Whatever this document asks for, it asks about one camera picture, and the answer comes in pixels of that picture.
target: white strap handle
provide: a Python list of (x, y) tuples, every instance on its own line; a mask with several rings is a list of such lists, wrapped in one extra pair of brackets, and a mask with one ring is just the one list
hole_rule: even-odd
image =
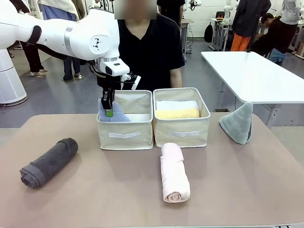
[(200, 132), (167, 132), (168, 135), (176, 137), (199, 136)]
[(130, 134), (116, 134), (116, 133), (109, 133), (109, 138), (116, 138), (116, 139), (130, 139), (134, 138), (136, 136), (142, 135), (141, 132), (134, 132)]

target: jeans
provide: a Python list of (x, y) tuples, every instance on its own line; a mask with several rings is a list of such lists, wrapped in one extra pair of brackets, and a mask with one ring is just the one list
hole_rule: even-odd
[(67, 56), (65, 60), (63, 60), (63, 65), (65, 68), (65, 76), (63, 80), (71, 80), (73, 79), (72, 73), (72, 62), (75, 74), (80, 73), (80, 61), (79, 58)]
[(38, 49), (34, 45), (22, 41), (21, 45), (28, 60), (30, 71), (37, 73), (39, 70), (42, 70), (44, 67), (41, 65)]

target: beige fabric bin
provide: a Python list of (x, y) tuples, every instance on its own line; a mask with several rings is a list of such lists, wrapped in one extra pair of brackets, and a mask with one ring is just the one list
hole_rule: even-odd
[(153, 147), (152, 92), (125, 90), (115, 92), (115, 102), (132, 122), (101, 122), (97, 126), (101, 148), (105, 150), (147, 150)]
[[(156, 117), (157, 101), (197, 101), (200, 118), (161, 120)], [(207, 145), (210, 112), (196, 88), (158, 89), (153, 92), (153, 129), (157, 147), (176, 143), (180, 147)]]

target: black bag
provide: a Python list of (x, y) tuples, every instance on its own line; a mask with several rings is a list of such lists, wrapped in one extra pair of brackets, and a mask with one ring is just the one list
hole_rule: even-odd
[(212, 42), (212, 36), (213, 36), (213, 27), (210, 24), (207, 26), (206, 30), (205, 30), (205, 36), (204, 39), (207, 43), (211, 43)]

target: orange pants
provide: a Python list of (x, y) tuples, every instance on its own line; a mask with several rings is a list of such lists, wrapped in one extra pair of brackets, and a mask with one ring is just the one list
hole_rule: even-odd
[(251, 37), (241, 37), (237, 34), (234, 34), (233, 43), (231, 51), (245, 51)]

